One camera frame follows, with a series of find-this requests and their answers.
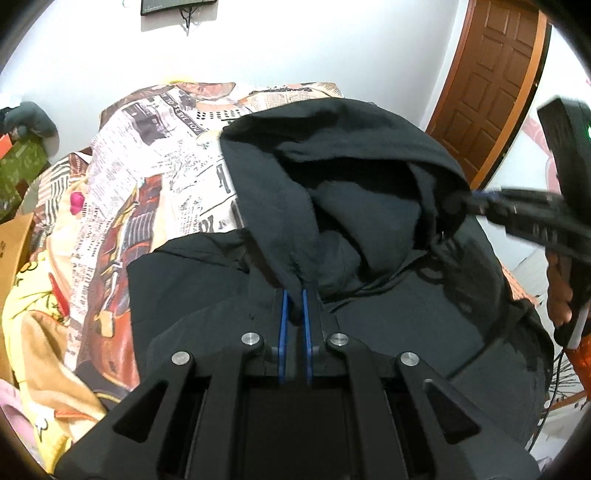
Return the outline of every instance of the gray stuffed toy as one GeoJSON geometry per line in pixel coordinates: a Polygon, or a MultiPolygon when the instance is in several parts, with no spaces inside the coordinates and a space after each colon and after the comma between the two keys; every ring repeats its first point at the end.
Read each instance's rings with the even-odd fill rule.
{"type": "Polygon", "coordinates": [[[34,102],[22,102],[20,106],[4,110],[4,132],[17,130],[18,137],[24,137],[28,131],[41,138],[53,137],[57,134],[56,125],[47,114],[34,102]]]}

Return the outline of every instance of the black hoodie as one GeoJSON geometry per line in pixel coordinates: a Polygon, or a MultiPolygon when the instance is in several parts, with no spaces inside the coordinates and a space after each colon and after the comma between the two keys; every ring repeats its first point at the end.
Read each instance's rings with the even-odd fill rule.
{"type": "Polygon", "coordinates": [[[520,441],[544,402],[553,353],[513,302],[447,151],[398,115],[320,99],[245,116],[222,152],[246,228],[167,242],[128,267],[144,378],[178,351],[217,352],[268,318],[276,288],[316,292],[342,332],[414,351],[520,441]]]}

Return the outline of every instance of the wooden door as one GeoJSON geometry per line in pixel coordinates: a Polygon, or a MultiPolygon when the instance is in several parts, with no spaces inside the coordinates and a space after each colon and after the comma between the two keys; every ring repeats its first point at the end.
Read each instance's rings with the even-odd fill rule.
{"type": "Polygon", "coordinates": [[[496,160],[490,159],[495,146],[507,142],[509,135],[501,134],[524,87],[525,106],[533,76],[529,85],[524,86],[524,80],[534,46],[540,43],[540,29],[538,10],[520,0],[473,0],[469,15],[467,35],[460,41],[463,50],[452,66],[456,71],[450,71],[427,132],[460,163],[475,187],[475,180],[479,183],[485,176],[482,169],[490,169],[496,160]]]}

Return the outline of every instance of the pink fabric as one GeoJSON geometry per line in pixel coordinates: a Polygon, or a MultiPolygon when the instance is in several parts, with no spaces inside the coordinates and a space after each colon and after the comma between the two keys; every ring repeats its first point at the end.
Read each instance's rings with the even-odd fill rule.
{"type": "Polygon", "coordinates": [[[530,137],[548,155],[548,161],[546,162],[546,183],[548,190],[553,193],[560,193],[556,161],[554,160],[554,154],[548,148],[542,126],[539,122],[528,116],[521,126],[521,131],[530,137]]]}
{"type": "Polygon", "coordinates": [[[85,200],[82,192],[72,192],[70,195],[70,213],[78,215],[82,211],[85,200]]]}
{"type": "Polygon", "coordinates": [[[33,426],[22,411],[21,394],[2,379],[0,379],[0,408],[21,440],[29,445],[35,445],[33,426]]]}

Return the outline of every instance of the wall-mounted monitor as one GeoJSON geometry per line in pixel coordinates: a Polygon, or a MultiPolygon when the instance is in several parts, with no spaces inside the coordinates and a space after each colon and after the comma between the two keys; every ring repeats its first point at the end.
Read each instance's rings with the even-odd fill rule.
{"type": "Polygon", "coordinates": [[[217,0],[142,0],[142,15],[149,15],[162,10],[173,8],[199,7],[200,5],[214,4],[217,0]]]}

